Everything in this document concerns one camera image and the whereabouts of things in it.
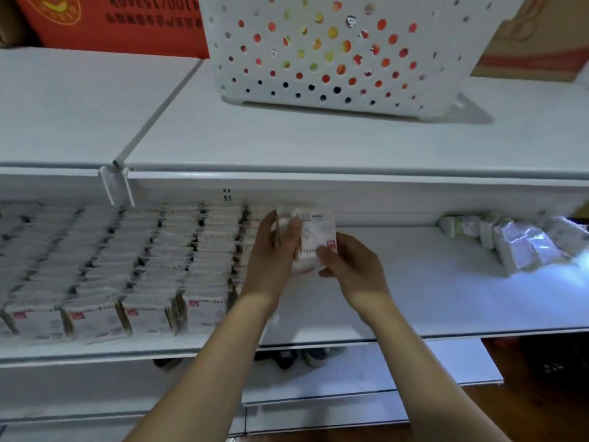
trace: perforated basket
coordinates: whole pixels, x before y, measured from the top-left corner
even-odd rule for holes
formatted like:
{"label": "perforated basket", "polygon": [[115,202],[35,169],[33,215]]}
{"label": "perforated basket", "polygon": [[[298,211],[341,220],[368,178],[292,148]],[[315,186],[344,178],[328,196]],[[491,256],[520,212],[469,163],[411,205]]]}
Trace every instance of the perforated basket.
{"label": "perforated basket", "polygon": [[201,0],[228,100],[435,117],[523,0]]}

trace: wooden floor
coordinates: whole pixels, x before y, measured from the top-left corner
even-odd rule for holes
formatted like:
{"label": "wooden floor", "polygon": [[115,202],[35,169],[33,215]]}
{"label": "wooden floor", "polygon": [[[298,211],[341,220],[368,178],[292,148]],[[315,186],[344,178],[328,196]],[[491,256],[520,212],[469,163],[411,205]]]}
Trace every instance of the wooden floor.
{"label": "wooden floor", "polygon": [[[535,379],[517,340],[485,341],[504,386],[470,386],[468,395],[513,442],[589,441],[589,397]],[[409,425],[248,436],[241,442],[413,441]]]}

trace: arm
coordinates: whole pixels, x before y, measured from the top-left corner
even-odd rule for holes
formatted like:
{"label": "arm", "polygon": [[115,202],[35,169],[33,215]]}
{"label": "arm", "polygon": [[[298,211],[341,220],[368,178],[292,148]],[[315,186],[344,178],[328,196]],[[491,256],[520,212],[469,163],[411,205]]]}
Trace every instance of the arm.
{"label": "arm", "polygon": [[291,221],[279,249],[260,224],[243,293],[198,353],[184,378],[141,419],[124,442],[225,442],[266,321],[291,274],[301,223]]}
{"label": "arm", "polygon": [[354,237],[337,234],[339,255],[318,255],[343,295],[374,332],[420,441],[508,442],[509,439],[439,364],[395,306],[375,253]]}

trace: red box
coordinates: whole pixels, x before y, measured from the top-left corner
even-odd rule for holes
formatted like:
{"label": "red box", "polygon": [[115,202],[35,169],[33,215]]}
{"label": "red box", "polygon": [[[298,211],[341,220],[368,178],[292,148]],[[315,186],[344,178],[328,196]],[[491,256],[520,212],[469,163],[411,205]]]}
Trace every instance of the red box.
{"label": "red box", "polygon": [[208,58],[198,0],[16,0],[48,48]]}

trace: basket hole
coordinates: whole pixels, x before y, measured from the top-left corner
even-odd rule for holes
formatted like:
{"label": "basket hole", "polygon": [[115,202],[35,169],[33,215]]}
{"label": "basket hole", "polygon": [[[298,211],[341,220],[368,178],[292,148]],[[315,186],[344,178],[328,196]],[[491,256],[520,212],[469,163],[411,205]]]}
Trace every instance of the basket hole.
{"label": "basket hole", "polygon": [[372,3],[367,3],[364,5],[364,13],[366,15],[372,15],[372,13],[376,10],[376,7]]}

